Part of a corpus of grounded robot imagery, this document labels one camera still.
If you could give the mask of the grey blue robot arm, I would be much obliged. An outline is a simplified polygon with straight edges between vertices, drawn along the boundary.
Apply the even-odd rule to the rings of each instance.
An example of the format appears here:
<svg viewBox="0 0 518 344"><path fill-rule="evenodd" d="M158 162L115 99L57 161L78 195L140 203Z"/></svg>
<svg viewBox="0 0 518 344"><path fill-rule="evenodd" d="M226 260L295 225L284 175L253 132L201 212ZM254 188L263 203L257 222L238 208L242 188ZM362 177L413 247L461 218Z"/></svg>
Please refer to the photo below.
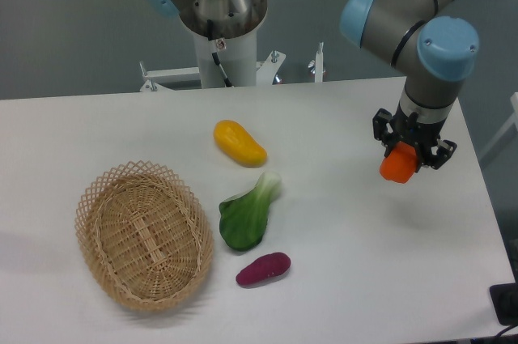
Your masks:
<svg viewBox="0 0 518 344"><path fill-rule="evenodd" d="M147 0L165 17L179 17L192 34L203 87L246 87L260 83L257 30L267 0ZM437 169L456 144L440 132L463 82L470 76L479 38L463 19L441 15L454 0L348 0L341 34L406 77L397 106L380 110L373 135L386 162L413 155L413 172Z"/></svg>

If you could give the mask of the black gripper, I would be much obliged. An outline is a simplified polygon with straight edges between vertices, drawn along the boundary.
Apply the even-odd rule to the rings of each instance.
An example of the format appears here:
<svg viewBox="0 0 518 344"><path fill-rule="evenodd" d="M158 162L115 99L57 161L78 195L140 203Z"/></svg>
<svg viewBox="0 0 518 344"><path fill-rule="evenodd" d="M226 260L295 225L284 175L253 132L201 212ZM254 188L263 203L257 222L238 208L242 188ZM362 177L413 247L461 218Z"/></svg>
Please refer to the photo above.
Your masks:
<svg viewBox="0 0 518 344"><path fill-rule="evenodd" d="M420 168L437 170L455 153L457 144L440 138L444 125L443 108L425 108L412 101L400 101L397 112L380 108L372 118L374 139L384 147L389 157L399 142L415 149Z"/></svg>

